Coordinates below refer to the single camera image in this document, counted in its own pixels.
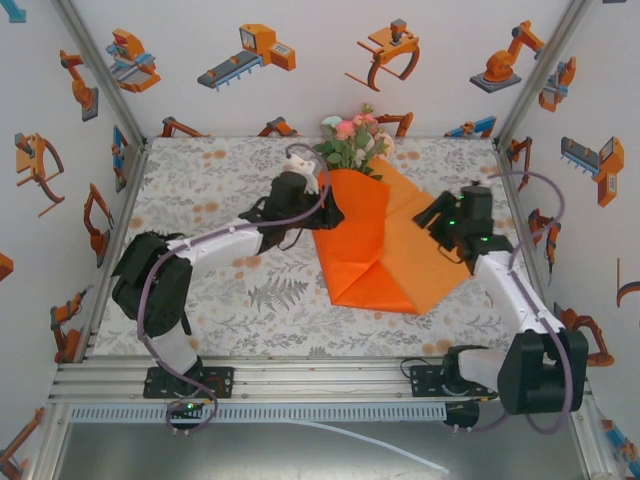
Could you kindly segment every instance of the orange fabric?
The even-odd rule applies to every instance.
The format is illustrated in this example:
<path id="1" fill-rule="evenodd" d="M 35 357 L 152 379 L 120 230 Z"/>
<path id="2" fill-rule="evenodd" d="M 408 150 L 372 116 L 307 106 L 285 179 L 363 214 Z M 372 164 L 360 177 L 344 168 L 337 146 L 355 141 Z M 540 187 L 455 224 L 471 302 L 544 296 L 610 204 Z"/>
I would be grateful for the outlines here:
<path id="1" fill-rule="evenodd" d="M 330 173 L 345 220 L 313 232 L 329 298 L 345 307 L 426 313 L 468 270 L 438 253 L 428 231 L 412 221 L 433 198 L 386 161 L 376 158 L 369 166 L 381 181 L 352 170 Z"/>

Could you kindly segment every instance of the white robotic arm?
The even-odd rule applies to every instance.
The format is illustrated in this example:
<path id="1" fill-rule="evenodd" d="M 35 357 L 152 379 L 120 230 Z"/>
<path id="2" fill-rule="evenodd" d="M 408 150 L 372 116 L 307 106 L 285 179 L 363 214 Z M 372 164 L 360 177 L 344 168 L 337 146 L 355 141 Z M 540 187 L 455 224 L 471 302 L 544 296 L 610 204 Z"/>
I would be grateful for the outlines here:
<path id="1" fill-rule="evenodd" d="M 191 384 L 174 381 L 171 388 L 175 396 L 193 393 L 202 371 L 202 361 L 188 342 L 191 328 L 184 312 L 191 280 L 234 259 L 269 250 L 280 244 L 290 229 L 331 229 L 344 219 L 330 187 L 320 192 L 317 184 L 309 185 L 307 170 L 312 162 L 291 155 L 289 165 L 291 169 L 272 181 L 269 196 L 260 198 L 225 227 L 191 238 L 139 234 L 113 272 L 119 279 L 112 298 L 123 312 L 137 320 L 144 305 L 139 338 L 165 370 L 193 380 Z M 152 271 L 150 289 L 144 293 Z"/>
<path id="2" fill-rule="evenodd" d="M 318 199 L 307 187 L 305 175 L 282 173 L 273 181 L 269 197 L 261 198 L 213 238 L 206 234 L 180 239 L 146 232 L 134 239 L 114 271 L 120 278 L 112 297 L 132 319 L 140 303 L 146 302 L 144 333 L 156 359 L 186 378 L 199 378 L 202 362 L 188 342 L 186 335 L 191 331 L 184 313 L 193 278 L 236 258 L 268 250 L 282 241 L 288 229 L 334 228 L 344 219 L 329 189 L 323 207 L 304 222 L 265 227 L 265 221 L 295 218 L 307 211 Z M 560 411 L 567 386 L 559 351 L 549 337 L 548 329 L 552 329 L 569 358 L 573 385 L 568 388 L 573 389 L 575 410 L 582 402 L 587 341 L 580 332 L 567 332 L 530 283 L 509 269 L 513 247 L 506 237 L 493 234 L 492 202 L 490 190 L 474 184 L 464 187 L 459 198 L 444 192 L 414 218 L 441 247 L 449 251 L 456 248 L 514 335 L 507 353 L 475 345 L 451 347 L 443 361 L 443 384 L 454 393 L 481 384 L 498 392 L 512 415 Z M 179 251 L 158 270 L 149 296 L 141 298 L 151 267 L 160 256 L 176 249 Z M 555 363 L 549 363 L 545 356 Z M 182 384 L 175 385 L 179 390 Z M 193 392 L 188 384 L 182 386 L 185 388 L 176 391 L 177 396 Z"/>
<path id="3" fill-rule="evenodd" d="M 486 290 L 493 306 L 500 312 L 501 319 L 509 333 L 516 335 L 527 331 L 541 335 L 547 334 L 546 327 L 540 322 L 543 317 L 554 332 L 564 329 L 560 320 L 545 307 L 527 280 L 522 280 L 515 271 L 509 271 L 510 253 L 506 250 L 482 255 L 476 262 L 475 278 Z M 526 295 L 536 306 L 537 312 L 530 306 L 518 284 L 524 287 Z M 479 383 L 498 391 L 498 375 L 504 364 L 506 353 L 495 349 L 469 349 L 460 352 L 458 362 L 462 378 Z"/>
<path id="4" fill-rule="evenodd" d="M 414 217 L 439 247 L 456 249 L 461 262 L 491 298 L 513 340 L 507 353 L 482 346 L 454 346 L 443 360 L 443 385 L 461 394 L 474 383 L 498 392 L 511 414 L 560 412 L 567 388 L 571 409 L 582 403 L 588 343 L 581 332 L 569 332 L 546 308 L 528 280 L 511 270 L 513 247 L 493 234 L 491 190 L 474 182 L 459 197 L 443 192 Z M 565 377 L 551 332 L 562 344 L 570 375 Z M 572 385 L 565 385 L 571 378 Z"/>

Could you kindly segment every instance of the white wall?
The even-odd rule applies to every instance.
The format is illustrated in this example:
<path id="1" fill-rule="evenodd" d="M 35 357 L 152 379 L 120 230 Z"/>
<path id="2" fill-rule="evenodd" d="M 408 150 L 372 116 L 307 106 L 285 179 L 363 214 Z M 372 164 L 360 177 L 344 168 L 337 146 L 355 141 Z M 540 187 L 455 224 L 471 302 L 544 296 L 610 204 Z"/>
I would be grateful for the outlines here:
<path id="1" fill-rule="evenodd" d="M 60 65 L 59 50 L 78 53 L 51 2 L 20 0 L 26 23 L 10 24 L 0 10 L 3 74 L 0 116 L 0 253 L 11 258 L 15 270 L 0 282 L 0 448 L 13 439 L 42 406 L 56 370 L 56 351 L 49 328 L 49 310 L 63 305 L 88 284 L 98 283 L 89 234 L 83 225 L 83 205 L 93 182 L 116 221 L 126 190 L 116 194 L 111 138 L 117 120 L 104 96 L 97 118 L 83 123 L 80 105 L 71 92 L 71 76 Z M 96 81 L 78 67 L 88 86 Z M 27 176 L 15 170 L 14 134 L 38 132 L 58 151 L 64 173 L 51 180 L 54 193 L 65 200 L 38 218 L 49 201 L 35 182 L 18 187 Z M 45 155 L 45 166 L 54 171 Z M 94 207 L 94 225 L 107 228 Z M 91 312 L 95 289 L 74 319 L 79 326 Z"/>
<path id="2" fill-rule="evenodd" d="M 203 133 L 256 135 L 267 121 L 282 115 L 302 134 L 317 134 L 329 114 L 354 114 L 364 101 L 376 113 L 415 118 L 409 135 L 436 135 L 490 115 L 499 131 L 535 60 L 523 48 L 515 72 L 523 81 L 487 94 L 469 82 L 485 70 L 488 58 L 511 42 L 511 30 L 525 20 L 548 41 L 567 0 L 397 0 L 371 2 L 325 0 L 253 0 L 242 2 L 183 0 L 74 0 L 79 14 L 102 49 L 123 28 L 136 35 L 156 57 L 162 80 L 142 93 L 123 91 L 146 135 L 158 135 L 162 119 L 177 120 Z M 421 57 L 404 82 L 379 72 L 379 93 L 349 79 L 366 78 L 371 54 L 356 42 L 388 27 L 397 18 L 420 37 Z M 296 50 L 297 68 L 286 72 L 270 65 L 245 74 L 219 92 L 197 78 L 241 50 L 238 28 L 262 23 L 279 41 Z M 401 66 L 408 61 L 396 59 Z"/>
<path id="3" fill-rule="evenodd" d="M 611 367 L 590 368 L 588 377 L 604 414 L 637 444 L 640 294 L 628 294 L 617 308 L 616 258 L 622 262 L 622 284 L 640 279 L 640 63 L 633 39 L 638 27 L 640 3 L 595 1 L 561 58 L 577 59 L 568 97 L 556 113 L 533 106 L 516 135 L 518 140 L 527 135 L 533 138 L 531 170 L 557 182 L 567 201 L 549 288 L 552 300 L 592 316 L 603 329 L 616 362 Z M 618 195 L 606 207 L 597 204 L 597 186 L 590 175 L 560 160 L 563 136 L 596 152 L 612 136 L 620 139 L 625 165 L 618 174 Z M 550 189 L 535 180 L 520 198 L 527 213 L 538 207 L 544 215 L 554 215 L 558 207 Z M 543 247 L 544 242 L 538 245 L 538 259 L 546 271 Z"/>

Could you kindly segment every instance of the table surface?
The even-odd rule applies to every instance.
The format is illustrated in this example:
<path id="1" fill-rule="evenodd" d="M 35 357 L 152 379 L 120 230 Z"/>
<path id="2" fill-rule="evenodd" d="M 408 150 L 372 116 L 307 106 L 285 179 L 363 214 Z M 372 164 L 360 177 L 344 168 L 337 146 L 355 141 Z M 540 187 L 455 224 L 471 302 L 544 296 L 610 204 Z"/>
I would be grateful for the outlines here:
<path id="1" fill-rule="evenodd" d="M 205 233 L 233 220 L 282 171 L 284 148 L 312 138 L 156 139 L 125 243 L 145 230 Z M 397 139 L 390 163 L 437 197 L 497 171 L 489 139 Z M 501 182 L 493 183 L 496 233 L 517 243 Z M 289 232 L 285 245 L 295 232 Z M 522 258 L 518 268 L 524 268 Z M 452 344 L 505 348 L 510 335 L 484 289 L 470 278 L 426 315 L 332 306 L 313 238 L 281 252 L 236 260 L 192 282 L 186 307 L 201 355 L 438 355 Z M 94 355 L 148 355 L 135 324 L 109 298 Z"/>

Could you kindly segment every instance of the white cable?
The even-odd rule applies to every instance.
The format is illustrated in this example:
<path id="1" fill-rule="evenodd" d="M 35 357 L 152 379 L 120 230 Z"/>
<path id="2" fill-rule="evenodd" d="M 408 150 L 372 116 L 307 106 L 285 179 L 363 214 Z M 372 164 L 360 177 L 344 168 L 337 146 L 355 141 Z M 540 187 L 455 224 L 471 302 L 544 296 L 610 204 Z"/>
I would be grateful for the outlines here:
<path id="1" fill-rule="evenodd" d="M 437 463 L 433 463 L 422 457 L 418 457 L 417 455 L 414 455 L 413 453 L 409 453 L 406 450 L 402 450 L 401 448 L 398 448 L 394 445 L 390 445 L 380 440 L 376 440 L 375 438 L 365 437 L 364 435 L 350 432 L 349 430 L 343 430 L 342 428 L 332 427 L 331 425 L 325 425 L 324 423 L 305 422 L 304 420 L 283 420 L 282 423 L 290 423 L 293 425 L 302 425 L 305 427 L 319 428 L 322 430 L 329 430 L 330 432 L 339 433 L 341 435 L 346 435 L 347 437 L 353 437 L 358 440 L 362 440 L 363 442 L 371 443 L 373 445 L 377 445 L 379 447 L 386 448 L 393 452 L 399 453 L 400 455 L 410 458 L 411 460 L 415 460 L 416 462 L 421 463 L 422 465 L 426 465 L 427 467 L 440 470 L 441 472 L 444 472 L 447 474 L 449 473 L 449 469 L 443 467 L 442 465 L 438 465 Z"/>

